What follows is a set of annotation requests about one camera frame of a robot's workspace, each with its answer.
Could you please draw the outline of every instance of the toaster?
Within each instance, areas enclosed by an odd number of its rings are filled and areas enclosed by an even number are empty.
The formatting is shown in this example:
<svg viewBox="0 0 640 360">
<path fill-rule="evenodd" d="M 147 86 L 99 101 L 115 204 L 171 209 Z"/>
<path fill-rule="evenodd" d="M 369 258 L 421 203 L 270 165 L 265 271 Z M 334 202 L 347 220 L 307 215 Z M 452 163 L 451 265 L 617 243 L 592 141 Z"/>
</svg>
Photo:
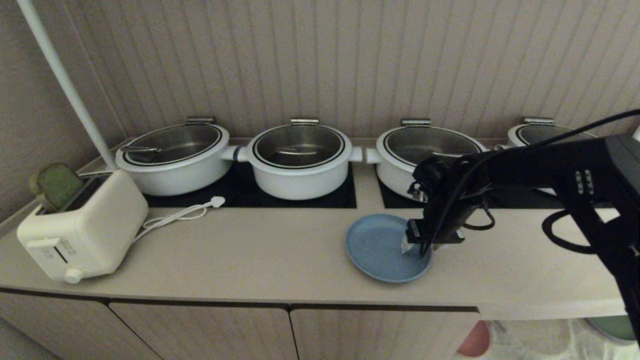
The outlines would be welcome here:
<svg viewBox="0 0 640 360">
<path fill-rule="evenodd" d="M 148 204 L 124 170 L 85 177 L 66 209 L 37 207 L 18 226 L 29 255 L 55 281 L 71 284 L 113 273 L 148 214 Z"/>
</svg>

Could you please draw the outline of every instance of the cabinet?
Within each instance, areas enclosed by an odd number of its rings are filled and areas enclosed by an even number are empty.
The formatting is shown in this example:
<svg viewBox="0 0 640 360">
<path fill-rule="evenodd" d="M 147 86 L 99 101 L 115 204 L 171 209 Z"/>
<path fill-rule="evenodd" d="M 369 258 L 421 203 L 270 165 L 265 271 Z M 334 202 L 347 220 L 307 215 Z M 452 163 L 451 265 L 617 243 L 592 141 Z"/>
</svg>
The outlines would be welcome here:
<svg viewBox="0 0 640 360">
<path fill-rule="evenodd" d="M 158 359 L 95 300 L 0 292 L 0 317 L 62 359 Z"/>
<path fill-rule="evenodd" d="M 294 308 L 300 360 L 449 359 L 479 320 L 445 307 Z"/>
<path fill-rule="evenodd" d="M 163 359 L 295 360 L 283 307 L 111 302 L 109 307 Z"/>
</svg>

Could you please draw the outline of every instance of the beige countertop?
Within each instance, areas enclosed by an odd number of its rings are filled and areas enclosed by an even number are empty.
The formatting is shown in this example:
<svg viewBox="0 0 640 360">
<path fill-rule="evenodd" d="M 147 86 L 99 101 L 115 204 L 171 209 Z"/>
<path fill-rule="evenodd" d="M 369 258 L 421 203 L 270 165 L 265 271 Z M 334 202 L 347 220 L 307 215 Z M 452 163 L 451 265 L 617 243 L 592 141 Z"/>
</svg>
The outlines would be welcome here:
<svg viewBox="0 0 640 360">
<path fill-rule="evenodd" d="M 374 168 L 358 163 L 353 170 L 357 209 L 212 210 L 152 231 L 115 273 L 76 285 L 41 271 L 16 238 L 16 215 L 3 225 L 0 288 L 120 299 L 476 306 L 491 320 L 624 314 L 616 283 L 596 256 L 561 249 L 543 234 L 541 223 L 555 210 L 493 210 L 492 230 L 466 230 L 467 239 L 438 249 L 417 280 L 371 279 L 346 253 L 351 224 L 370 214 L 417 218 L 421 211 L 385 209 Z M 150 216 L 173 212 L 151 209 Z M 607 209 L 600 214 L 614 216 Z M 484 221 L 483 213 L 470 219 Z M 554 231 L 586 243 L 568 218 Z"/>
</svg>

